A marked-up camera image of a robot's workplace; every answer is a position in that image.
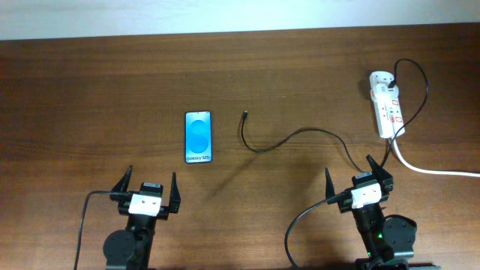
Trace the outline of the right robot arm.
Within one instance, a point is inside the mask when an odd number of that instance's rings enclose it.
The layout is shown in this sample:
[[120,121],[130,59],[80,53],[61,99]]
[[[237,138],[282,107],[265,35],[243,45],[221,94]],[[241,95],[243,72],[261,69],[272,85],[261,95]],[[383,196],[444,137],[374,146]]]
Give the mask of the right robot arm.
[[391,214],[385,216],[380,203],[393,191],[393,176],[370,155],[370,170],[352,177],[352,187],[336,193],[329,174],[325,171],[325,198],[328,204],[337,204],[341,213],[350,212],[367,251],[367,257],[357,259],[357,269],[408,269],[413,258],[417,224],[414,220]]

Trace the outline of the blue Galaxy smartphone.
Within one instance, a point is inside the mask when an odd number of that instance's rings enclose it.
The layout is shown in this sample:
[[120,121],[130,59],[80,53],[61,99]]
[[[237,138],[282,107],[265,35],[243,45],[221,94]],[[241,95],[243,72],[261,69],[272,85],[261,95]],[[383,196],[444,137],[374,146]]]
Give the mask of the blue Galaxy smartphone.
[[185,114],[185,162],[212,162],[212,114],[210,111]]

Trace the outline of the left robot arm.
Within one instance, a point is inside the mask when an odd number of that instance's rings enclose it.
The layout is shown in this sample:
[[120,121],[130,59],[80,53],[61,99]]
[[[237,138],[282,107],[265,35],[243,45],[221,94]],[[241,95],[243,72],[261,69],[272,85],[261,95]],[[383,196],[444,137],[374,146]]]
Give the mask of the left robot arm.
[[143,182],[138,191],[129,190],[131,173],[128,167],[109,195],[118,203],[118,213],[127,216],[127,225],[112,232],[103,243],[106,270],[147,269],[157,221],[166,221],[181,205],[176,174],[172,174],[168,204],[163,205],[164,186]]

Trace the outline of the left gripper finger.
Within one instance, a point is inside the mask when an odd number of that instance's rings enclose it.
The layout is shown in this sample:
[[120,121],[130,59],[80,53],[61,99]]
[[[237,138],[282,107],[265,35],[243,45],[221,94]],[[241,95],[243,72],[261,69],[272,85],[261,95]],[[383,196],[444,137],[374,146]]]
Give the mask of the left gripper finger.
[[112,201],[122,201],[128,198],[128,185],[131,179],[133,166],[130,165],[121,179],[114,185],[109,195]]
[[176,173],[172,173],[172,181],[171,181],[171,188],[169,193],[169,213],[178,214],[179,208],[181,205],[181,196],[179,193],[177,180],[176,180]]

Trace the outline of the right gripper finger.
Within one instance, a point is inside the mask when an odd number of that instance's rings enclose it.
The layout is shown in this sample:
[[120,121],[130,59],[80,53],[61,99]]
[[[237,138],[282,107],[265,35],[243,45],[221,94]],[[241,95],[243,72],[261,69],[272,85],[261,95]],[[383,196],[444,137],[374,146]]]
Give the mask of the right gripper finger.
[[368,155],[366,159],[372,169],[372,173],[376,176],[379,183],[382,186],[392,186],[393,176],[383,169],[370,155]]
[[334,203],[336,197],[335,187],[329,173],[329,169],[325,168],[325,200],[328,204]]

